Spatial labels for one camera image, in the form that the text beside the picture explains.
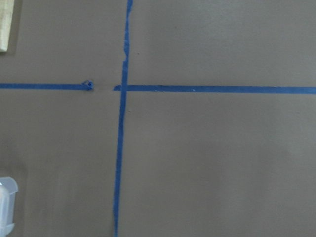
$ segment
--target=horizontal blue tape strip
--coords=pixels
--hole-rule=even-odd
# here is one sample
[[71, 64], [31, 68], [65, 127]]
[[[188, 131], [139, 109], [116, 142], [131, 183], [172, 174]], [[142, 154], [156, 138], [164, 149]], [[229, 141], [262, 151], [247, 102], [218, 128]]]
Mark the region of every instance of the horizontal blue tape strip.
[[[117, 85], [114, 91], [121, 91]], [[200, 92], [200, 93], [262, 93], [262, 94], [316, 94], [316, 87], [273, 86], [186, 86], [186, 85], [129, 85], [127, 91]]]
[[93, 83], [85, 81], [82, 84], [6, 84], [0, 83], [0, 89], [26, 90], [93, 90]]

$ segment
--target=blue tape line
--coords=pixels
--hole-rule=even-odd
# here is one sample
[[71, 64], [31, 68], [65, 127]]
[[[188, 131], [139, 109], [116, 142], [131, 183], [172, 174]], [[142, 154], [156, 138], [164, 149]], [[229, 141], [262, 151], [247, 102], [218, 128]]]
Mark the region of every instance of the blue tape line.
[[82, 84], [0, 84], [0, 89], [26, 90], [93, 90], [93, 83], [85, 81]]
[[[121, 91], [121, 86], [114, 91]], [[272, 86], [186, 86], [186, 85], [129, 85], [127, 91], [197, 92], [197, 93], [262, 93], [262, 94], [316, 94], [316, 87]]]
[[120, 181], [123, 160], [123, 142], [124, 142], [124, 118], [126, 110], [127, 96], [127, 80], [128, 80], [128, 63], [129, 63], [129, 16], [132, 11], [133, 0], [127, 0], [126, 23], [125, 23], [125, 38], [124, 52], [126, 58], [123, 62], [122, 83], [120, 94], [120, 109], [118, 122], [118, 146], [117, 146], [117, 161], [115, 170], [115, 185], [114, 185], [114, 200], [113, 200], [113, 216], [114, 216], [114, 237], [118, 237], [119, 229], [119, 198], [120, 198]]

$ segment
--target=beige wooden object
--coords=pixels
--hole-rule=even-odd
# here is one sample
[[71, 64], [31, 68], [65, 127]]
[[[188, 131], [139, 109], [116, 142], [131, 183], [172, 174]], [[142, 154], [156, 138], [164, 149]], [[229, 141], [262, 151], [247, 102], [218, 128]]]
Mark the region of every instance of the beige wooden object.
[[7, 52], [14, 0], [0, 0], [0, 52]]

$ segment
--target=blue tape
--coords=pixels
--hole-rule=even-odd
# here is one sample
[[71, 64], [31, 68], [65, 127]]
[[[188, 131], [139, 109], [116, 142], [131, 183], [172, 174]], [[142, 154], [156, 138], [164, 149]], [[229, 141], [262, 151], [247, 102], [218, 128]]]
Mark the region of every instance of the blue tape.
[[114, 216], [114, 237], [118, 237], [119, 229], [119, 198], [120, 198], [120, 181], [123, 160], [123, 142], [124, 142], [124, 118], [126, 110], [127, 96], [127, 81], [128, 81], [128, 64], [129, 64], [129, 16], [132, 11], [133, 0], [127, 0], [126, 23], [125, 23], [125, 38], [124, 52], [126, 58], [123, 62], [122, 83], [120, 94], [120, 109], [118, 122], [118, 146], [117, 146], [117, 161], [115, 170], [115, 185], [114, 185], [114, 200], [113, 200], [113, 216]]
[[[114, 91], [121, 91], [117, 85]], [[316, 94], [316, 87], [272, 86], [186, 86], [186, 85], [129, 85], [127, 91], [195, 92], [195, 93], [259, 93], [259, 94]]]
[[26, 90], [93, 90], [93, 82], [85, 81], [82, 84], [0, 84], [0, 89]]

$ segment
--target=blue painter's tape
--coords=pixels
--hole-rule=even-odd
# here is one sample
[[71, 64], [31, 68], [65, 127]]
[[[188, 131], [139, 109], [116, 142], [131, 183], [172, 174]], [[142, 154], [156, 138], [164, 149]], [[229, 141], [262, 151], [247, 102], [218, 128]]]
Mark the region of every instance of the blue painter's tape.
[[93, 90], [93, 82], [85, 81], [82, 84], [0, 84], [0, 89], [24, 90]]
[[[114, 91], [121, 91], [121, 86]], [[316, 94], [316, 87], [272, 86], [186, 86], [186, 85], [129, 85], [127, 91], [195, 92], [195, 93], [258, 93], [258, 94]]]
[[124, 119], [126, 110], [127, 97], [127, 81], [128, 81], [128, 63], [129, 63], [129, 16], [132, 11], [133, 0], [127, 0], [125, 37], [124, 37], [124, 52], [126, 58], [123, 62], [122, 82], [120, 94], [119, 122], [118, 122], [118, 146], [117, 146], [117, 161], [114, 183], [114, 200], [113, 200], [113, 216], [114, 216], [114, 237], [118, 237], [119, 230], [119, 198], [120, 198], [120, 181], [123, 160], [123, 143], [124, 143]]

